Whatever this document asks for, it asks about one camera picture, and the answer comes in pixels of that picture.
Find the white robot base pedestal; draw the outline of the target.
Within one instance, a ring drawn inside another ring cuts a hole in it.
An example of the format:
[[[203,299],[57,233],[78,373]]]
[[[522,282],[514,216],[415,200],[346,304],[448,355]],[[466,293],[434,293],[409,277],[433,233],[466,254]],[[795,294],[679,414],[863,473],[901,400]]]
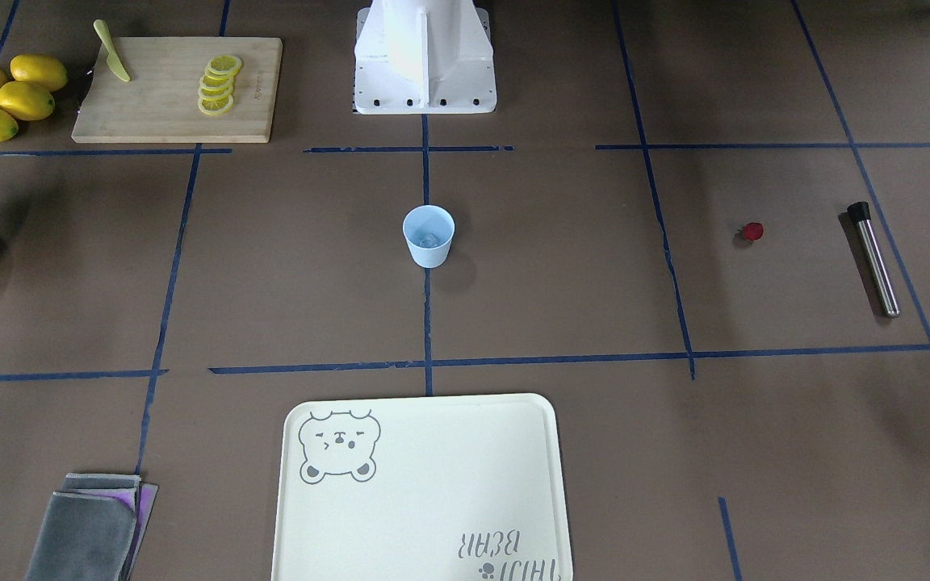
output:
[[[354,58],[354,113],[496,110],[490,19],[472,1],[373,1],[357,13]]]

